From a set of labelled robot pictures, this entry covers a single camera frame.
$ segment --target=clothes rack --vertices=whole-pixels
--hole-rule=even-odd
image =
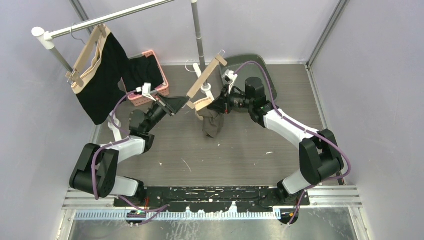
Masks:
[[[173,1],[175,0],[154,0],[154,1],[141,4],[135,7],[131,7],[122,11],[118,11],[106,16],[98,17],[95,19],[89,19],[87,21],[83,21],[81,23],[77,23],[77,24],[74,24],[73,26],[69,26],[60,30],[49,32],[49,31],[45,31],[41,27],[34,27],[31,32],[32,32],[32,35],[36,37],[40,41],[40,43],[45,47],[45,49],[49,50],[56,57],[56,59],[63,65],[63,67],[67,69],[70,73],[72,73],[73,68],[62,56],[62,54],[57,50],[57,48],[55,47],[55,44],[52,42],[53,39],[71,34],[71,30],[72,30],[72,33],[78,32],[84,29],[94,27],[99,24],[107,23],[112,20],[119,19],[128,15],[132,15],[147,9],[151,9],[160,5],[173,2]],[[203,71],[206,68],[206,64],[205,64],[205,55],[204,55],[203,43],[202,43],[202,35],[200,32],[197,1],[198,0],[191,0],[190,2],[191,2],[192,13],[193,13],[194,29],[196,33],[196,42],[197,42],[197,49],[199,54],[200,69]]]

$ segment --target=scratched surface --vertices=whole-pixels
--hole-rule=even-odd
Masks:
[[[300,209],[290,228],[278,220],[160,220],[132,227],[124,221],[74,222],[70,240],[356,240],[347,208]]]
[[[184,66],[165,66],[170,96],[182,96],[196,81]],[[269,65],[278,93],[277,105],[309,127],[322,130],[311,84],[303,65]],[[217,96],[222,88],[219,72],[209,78]],[[203,98],[200,92],[197,98]],[[134,107],[124,102],[117,117],[128,129]],[[248,113],[225,116],[224,127],[214,139],[205,137],[202,122],[189,107],[176,116],[166,116],[151,131],[155,135],[149,152],[118,166],[118,175],[142,180],[147,186],[275,186],[299,169],[299,151],[287,140],[254,123]],[[113,141],[107,125],[98,143]]]

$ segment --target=gray wall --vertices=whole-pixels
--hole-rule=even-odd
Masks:
[[[90,18],[151,0],[81,0]],[[269,64],[309,59],[338,0],[199,0],[206,61],[255,53]],[[197,60],[190,0],[177,0],[107,23],[129,56],[153,49],[162,63]]]
[[[350,1],[312,67],[375,239],[423,239],[423,26],[423,1]]]
[[[31,35],[80,20],[67,0],[4,1],[0,23],[0,234],[5,240],[50,240],[69,177],[93,123],[54,57]],[[54,41],[70,62],[83,45]]]

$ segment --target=gray cloth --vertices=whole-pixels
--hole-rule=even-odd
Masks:
[[[203,133],[210,138],[215,138],[223,128],[224,115],[207,107],[197,111],[197,114],[203,117]]]

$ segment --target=pink plastic basket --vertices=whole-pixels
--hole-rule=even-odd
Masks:
[[[157,93],[163,96],[168,96],[170,94],[170,85],[168,84],[167,77],[165,76],[164,71],[162,70],[161,64],[159,63],[158,57],[156,56],[155,52],[153,50],[149,50],[149,51],[143,52],[142,54],[143,56],[146,56],[147,58],[152,55],[154,56],[154,58],[156,58],[157,66],[159,67],[163,77],[162,85],[156,87],[156,90],[157,90]],[[142,95],[137,95],[137,94],[129,95],[128,100],[130,100],[131,103],[134,104],[134,106],[136,107],[152,101],[150,98],[144,97]]]

